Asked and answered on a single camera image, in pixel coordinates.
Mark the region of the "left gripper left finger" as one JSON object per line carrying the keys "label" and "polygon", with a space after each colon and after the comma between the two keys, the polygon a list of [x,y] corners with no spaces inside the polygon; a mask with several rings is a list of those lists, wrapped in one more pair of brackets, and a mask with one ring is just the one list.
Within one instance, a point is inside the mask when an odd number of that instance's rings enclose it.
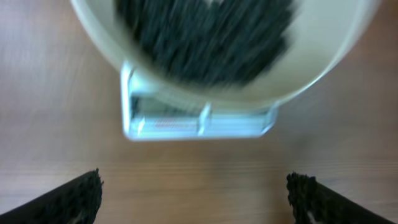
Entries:
{"label": "left gripper left finger", "polygon": [[101,206],[103,181],[89,171],[1,215],[1,223],[93,223]]}

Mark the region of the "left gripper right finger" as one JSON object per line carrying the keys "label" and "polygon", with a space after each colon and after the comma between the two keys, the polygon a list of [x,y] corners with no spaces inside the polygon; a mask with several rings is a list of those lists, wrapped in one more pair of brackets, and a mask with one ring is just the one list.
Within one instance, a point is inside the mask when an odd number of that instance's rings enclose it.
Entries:
{"label": "left gripper right finger", "polygon": [[287,176],[295,224],[394,224],[317,182],[293,172]]}

